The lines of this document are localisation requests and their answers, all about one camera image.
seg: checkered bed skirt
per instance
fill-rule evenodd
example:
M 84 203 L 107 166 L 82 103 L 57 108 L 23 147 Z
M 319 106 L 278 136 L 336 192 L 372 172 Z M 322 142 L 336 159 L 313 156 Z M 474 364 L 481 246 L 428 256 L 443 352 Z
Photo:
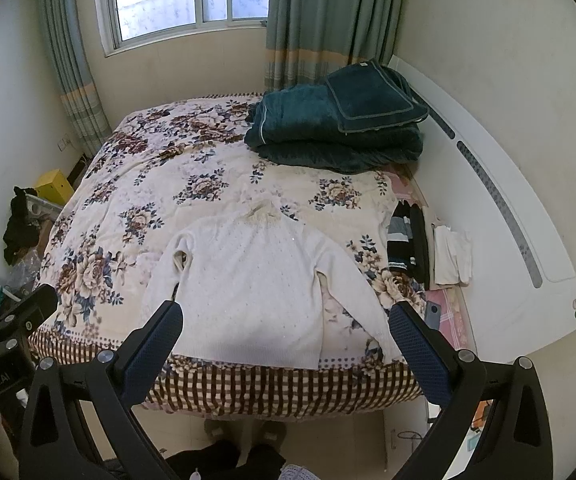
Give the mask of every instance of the checkered bed skirt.
M 40 327 L 29 339 L 37 359 L 52 356 L 60 364 L 92 360 L 118 345 L 77 342 Z M 376 367 L 302 370 L 247 365 L 188 366 L 171 356 L 148 393 L 145 406 L 210 418 L 255 416 L 306 420 L 325 415 L 382 410 L 412 400 L 421 389 L 402 363 Z

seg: sweater sleeve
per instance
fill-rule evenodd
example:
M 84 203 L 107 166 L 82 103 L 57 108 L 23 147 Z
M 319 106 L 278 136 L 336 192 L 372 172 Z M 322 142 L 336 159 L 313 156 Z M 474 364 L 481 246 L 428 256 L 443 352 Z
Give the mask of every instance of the sweater sleeve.
M 152 269 L 148 286 L 143 293 L 142 325 L 157 311 L 164 301 L 174 301 L 181 271 L 190 264 L 194 237 L 190 231 L 181 231 L 170 240 L 158 263 Z
M 384 362 L 401 357 L 401 352 L 388 328 L 388 317 L 377 295 L 351 257 L 323 233 L 304 229 L 306 247 L 314 259 L 317 272 L 325 275 L 328 291 L 363 329 L 377 340 Z

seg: person's leg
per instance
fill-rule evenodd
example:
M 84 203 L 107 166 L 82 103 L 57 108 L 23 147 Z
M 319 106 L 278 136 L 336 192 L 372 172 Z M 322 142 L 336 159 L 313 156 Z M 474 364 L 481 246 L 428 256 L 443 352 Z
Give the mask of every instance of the person's leg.
M 213 442 L 203 449 L 182 451 L 165 459 L 181 480 L 187 480 L 195 471 L 203 479 L 237 466 L 240 451 L 233 442 L 226 422 L 206 420 L 204 428 Z
M 285 459 L 279 454 L 286 435 L 285 424 L 266 422 L 253 440 L 253 448 L 245 464 L 236 469 L 223 470 L 207 480 L 277 480 Z

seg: blue gripper pad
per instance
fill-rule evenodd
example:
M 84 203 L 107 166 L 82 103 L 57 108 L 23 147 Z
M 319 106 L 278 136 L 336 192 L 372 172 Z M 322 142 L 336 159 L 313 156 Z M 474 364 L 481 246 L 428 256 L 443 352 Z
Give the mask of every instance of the blue gripper pad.
M 150 328 L 148 325 L 150 321 L 141 330 Z M 133 406 L 146 398 L 177 342 L 181 327 L 183 327 L 183 314 L 179 305 L 174 303 L 149 330 L 140 348 L 124 369 L 121 394 L 124 405 Z
M 399 304 L 394 304 L 390 309 L 388 324 L 392 338 L 419 382 L 425 398 L 445 408 L 450 403 L 452 387 L 450 373 L 437 352 Z

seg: slipper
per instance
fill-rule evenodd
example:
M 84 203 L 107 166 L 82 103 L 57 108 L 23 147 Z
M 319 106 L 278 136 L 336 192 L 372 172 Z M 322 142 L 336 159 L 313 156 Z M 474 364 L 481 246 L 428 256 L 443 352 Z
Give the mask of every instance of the slipper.
M 279 452 L 287 433 L 288 430 L 285 423 L 268 420 L 261 425 L 257 435 L 252 440 L 252 447 L 266 444 L 273 447 L 276 452 Z
M 203 430 L 206 432 L 206 435 L 208 435 L 208 439 L 212 444 L 220 440 L 229 440 L 232 443 L 235 443 L 230 426 L 228 425 L 228 422 L 225 422 L 224 420 L 212 420 L 212 418 L 207 418 L 203 422 Z

